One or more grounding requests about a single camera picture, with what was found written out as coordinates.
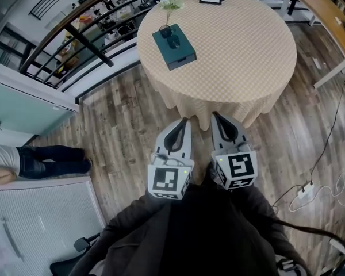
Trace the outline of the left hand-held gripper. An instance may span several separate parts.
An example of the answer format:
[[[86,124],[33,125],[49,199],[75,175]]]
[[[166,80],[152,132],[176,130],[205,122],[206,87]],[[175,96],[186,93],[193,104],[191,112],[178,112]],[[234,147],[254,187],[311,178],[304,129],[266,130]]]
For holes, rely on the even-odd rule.
[[[188,118],[172,122],[158,134],[156,153],[151,155],[151,164],[147,167],[148,192],[152,196],[181,200],[185,195],[195,165],[195,162],[189,159],[191,136],[191,123]]]

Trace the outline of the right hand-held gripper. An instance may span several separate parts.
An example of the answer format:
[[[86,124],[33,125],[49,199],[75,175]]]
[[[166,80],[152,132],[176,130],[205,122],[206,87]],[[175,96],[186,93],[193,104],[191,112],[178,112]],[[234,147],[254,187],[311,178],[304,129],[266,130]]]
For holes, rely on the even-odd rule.
[[[244,126],[219,112],[212,113],[210,124],[215,150],[212,161],[219,184],[226,190],[251,186],[258,176],[258,162],[256,152],[249,145],[240,145],[247,142]]]

